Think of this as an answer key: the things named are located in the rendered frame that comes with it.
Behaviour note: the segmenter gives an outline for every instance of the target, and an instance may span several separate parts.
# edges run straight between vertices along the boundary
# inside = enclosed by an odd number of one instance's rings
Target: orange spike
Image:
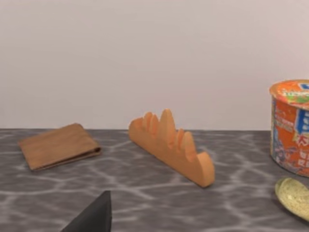
[[[182,140],[183,140],[183,135],[184,135],[184,130],[180,128],[177,131],[177,134],[176,134],[176,137],[175,137],[174,146],[175,146],[176,150],[180,150],[180,148],[181,148],[181,144],[182,144]]]
[[[185,153],[188,160],[193,160],[197,156],[197,150],[191,132],[185,132],[181,144],[181,150]]]
[[[149,133],[152,135],[156,135],[159,127],[159,119],[153,114],[150,120]]]
[[[143,118],[143,123],[142,123],[142,126],[143,126],[143,129],[145,131],[148,131],[149,130],[149,126],[150,126],[150,120],[151,120],[151,117],[152,117],[153,113],[151,112],[147,112]]]
[[[174,143],[175,136],[176,129],[173,115],[169,109],[165,109],[160,118],[157,138],[171,146]]]

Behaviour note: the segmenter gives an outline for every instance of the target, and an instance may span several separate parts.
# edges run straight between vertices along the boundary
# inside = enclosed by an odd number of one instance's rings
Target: brown leather wallet
[[[18,144],[33,171],[101,153],[99,144],[77,123],[23,139]]]

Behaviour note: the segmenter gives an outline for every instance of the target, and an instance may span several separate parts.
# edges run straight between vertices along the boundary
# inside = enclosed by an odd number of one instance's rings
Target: orange plastic toy
[[[134,119],[129,137],[137,145],[178,171],[191,181],[206,187],[214,182],[214,165],[206,152],[197,154],[190,132],[176,131],[172,113],[165,109],[160,121],[148,112]]]

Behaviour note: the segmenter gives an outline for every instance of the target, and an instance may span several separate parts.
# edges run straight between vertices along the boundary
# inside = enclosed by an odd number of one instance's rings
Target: marble tabletop
[[[126,130],[89,130],[103,155],[31,172],[19,139],[45,130],[0,130],[0,231],[58,232],[112,191],[112,232],[307,232],[275,182],[292,176],[269,156],[268,131],[193,131],[216,181],[202,189],[133,144]]]

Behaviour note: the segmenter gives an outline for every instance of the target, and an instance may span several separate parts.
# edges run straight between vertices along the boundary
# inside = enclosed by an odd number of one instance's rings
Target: wall
[[[1,0],[0,128],[268,130],[308,62],[306,0]]]

